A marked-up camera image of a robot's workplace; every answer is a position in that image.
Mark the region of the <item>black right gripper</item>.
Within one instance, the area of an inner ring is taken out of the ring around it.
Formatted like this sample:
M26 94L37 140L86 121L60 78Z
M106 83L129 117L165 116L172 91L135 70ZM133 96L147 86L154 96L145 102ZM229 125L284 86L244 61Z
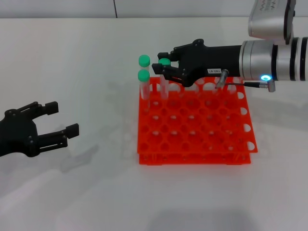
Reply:
M240 51L240 45L208 47L203 39L196 39L191 44L175 47L170 53L158 53L158 59L179 61L179 68L152 64L152 69L156 75L163 75L166 80L190 87L200 78L219 76L224 69L228 70L230 76L238 77Z

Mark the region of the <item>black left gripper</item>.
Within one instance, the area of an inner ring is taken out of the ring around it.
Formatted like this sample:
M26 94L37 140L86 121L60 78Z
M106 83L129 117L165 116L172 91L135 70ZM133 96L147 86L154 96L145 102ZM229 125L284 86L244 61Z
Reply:
M58 113L58 103L45 105L33 102L19 109L5 112L0 122L0 155L22 153L28 157L39 155L40 150L55 150L67 147L67 140L79 135L79 124L65 129L39 135L33 120L43 115Z

